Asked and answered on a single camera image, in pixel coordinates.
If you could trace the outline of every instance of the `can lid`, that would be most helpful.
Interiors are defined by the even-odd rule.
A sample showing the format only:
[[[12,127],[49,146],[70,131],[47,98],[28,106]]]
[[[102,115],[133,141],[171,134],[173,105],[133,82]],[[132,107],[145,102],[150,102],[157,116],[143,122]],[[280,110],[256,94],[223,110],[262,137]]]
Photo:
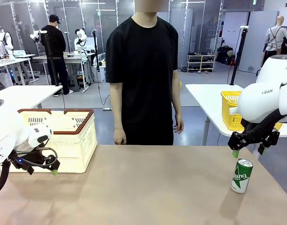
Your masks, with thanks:
[[[248,160],[246,158],[240,158],[237,161],[240,165],[245,167],[253,167],[254,163],[251,160]]]

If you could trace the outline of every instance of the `green and white can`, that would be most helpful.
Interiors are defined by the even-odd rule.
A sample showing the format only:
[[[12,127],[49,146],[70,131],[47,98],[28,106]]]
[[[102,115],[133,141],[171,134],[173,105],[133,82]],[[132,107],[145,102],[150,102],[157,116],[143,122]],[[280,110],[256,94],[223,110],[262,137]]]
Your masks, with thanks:
[[[246,158],[239,158],[236,163],[234,176],[231,182],[233,191],[242,194],[246,192],[254,163]]]

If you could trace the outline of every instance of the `cream plastic basket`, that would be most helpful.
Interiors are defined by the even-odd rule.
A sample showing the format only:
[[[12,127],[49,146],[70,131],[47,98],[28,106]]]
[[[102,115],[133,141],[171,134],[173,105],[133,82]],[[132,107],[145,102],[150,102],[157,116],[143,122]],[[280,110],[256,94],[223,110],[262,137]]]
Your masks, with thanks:
[[[51,111],[49,109],[21,109],[18,111],[27,126],[46,124],[53,129],[47,147],[58,154],[59,173],[83,173],[97,146],[93,110],[69,109]],[[45,156],[52,151],[43,151]],[[33,167],[34,172],[50,173],[47,169]],[[24,172],[13,165],[11,172]]]

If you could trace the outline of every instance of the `basket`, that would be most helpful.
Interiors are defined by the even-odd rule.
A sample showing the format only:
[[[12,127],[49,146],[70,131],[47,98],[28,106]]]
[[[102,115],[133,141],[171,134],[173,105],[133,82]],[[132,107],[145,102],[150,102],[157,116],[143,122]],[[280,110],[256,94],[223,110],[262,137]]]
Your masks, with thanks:
[[[231,114],[230,108],[237,107],[238,97],[241,91],[222,91],[222,117],[229,130],[243,131],[244,127],[241,125],[242,116],[240,114]],[[279,130],[282,123],[276,123],[275,128]]]
[[[93,110],[74,109],[51,111],[49,109],[21,109],[18,111],[26,126],[46,124],[53,129],[53,135],[46,147],[58,154],[59,173],[83,173],[97,146]],[[44,151],[45,156],[53,154]],[[11,172],[17,170],[13,165]],[[34,172],[50,172],[47,169],[33,167]]]

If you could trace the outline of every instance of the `shoe rack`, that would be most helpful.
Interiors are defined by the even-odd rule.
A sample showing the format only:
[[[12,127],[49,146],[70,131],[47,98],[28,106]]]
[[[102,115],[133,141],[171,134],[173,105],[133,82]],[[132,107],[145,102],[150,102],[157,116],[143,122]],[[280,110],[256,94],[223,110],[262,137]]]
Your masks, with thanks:
[[[215,55],[187,55],[187,72],[198,72],[211,70],[213,72]]]

